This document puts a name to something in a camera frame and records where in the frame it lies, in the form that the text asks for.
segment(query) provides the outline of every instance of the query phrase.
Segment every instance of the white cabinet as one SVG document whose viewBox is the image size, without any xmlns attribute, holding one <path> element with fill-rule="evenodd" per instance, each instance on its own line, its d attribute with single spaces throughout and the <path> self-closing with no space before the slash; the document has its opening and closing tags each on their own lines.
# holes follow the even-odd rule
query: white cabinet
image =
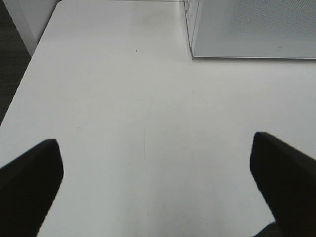
<svg viewBox="0 0 316 237">
<path fill-rule="evenodd" d="M 316 1 L 185 0 L 195 57 L 316 58 Z"/>
</svg>

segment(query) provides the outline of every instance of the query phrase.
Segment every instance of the floor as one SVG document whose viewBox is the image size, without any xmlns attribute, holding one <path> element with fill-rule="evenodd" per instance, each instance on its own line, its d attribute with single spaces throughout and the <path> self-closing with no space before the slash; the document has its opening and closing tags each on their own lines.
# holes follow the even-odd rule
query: floor
<svg viewBox="0 0 316 237">
<path fill-rule="evenodd" d="M 0 124 L 31 57 L 0 0 Z"/>
</svg>

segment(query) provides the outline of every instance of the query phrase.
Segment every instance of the white table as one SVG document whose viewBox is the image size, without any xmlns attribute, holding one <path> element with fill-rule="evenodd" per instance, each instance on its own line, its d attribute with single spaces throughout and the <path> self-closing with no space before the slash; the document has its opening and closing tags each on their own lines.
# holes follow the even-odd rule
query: white table
<svg viewBox="0 0 316 237">
<path fill-rule="evenodd" d="M 246 237 L 267 131 L 316 157 L 314 61 L 192 60 L 182 2 L 63 0 L 0 127 L 0 165 L 46 138 L 65 176 L 40 237 Z"/>
</svg>

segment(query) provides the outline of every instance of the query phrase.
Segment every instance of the white tabletop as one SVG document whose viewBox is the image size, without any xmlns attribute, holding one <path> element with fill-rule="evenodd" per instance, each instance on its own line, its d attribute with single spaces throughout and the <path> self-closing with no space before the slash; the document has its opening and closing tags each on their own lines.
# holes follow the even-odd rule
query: white tabletop
<svg viewBox="0 0 316 237">
<path fill-rule="evenodd" d="M 267 131 L 316 157 L 314 61 L 192 60 L 182 2 L 63 0 L 0 127 L 0 165 L 47 138 L 65 175 L 40 237 L 246 237 Z"/>
</svg>

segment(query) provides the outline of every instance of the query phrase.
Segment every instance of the perforated metal panel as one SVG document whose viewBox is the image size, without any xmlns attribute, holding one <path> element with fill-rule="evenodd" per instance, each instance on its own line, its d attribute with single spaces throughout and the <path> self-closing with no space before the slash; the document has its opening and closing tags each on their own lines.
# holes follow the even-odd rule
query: perforated metal panel
<svg viewBox="0 0 316 237">
<path fill-rule="evenodd" d="M 316 0 L 200 0 L 196 57 L 316 58 Z"/>
</svg>

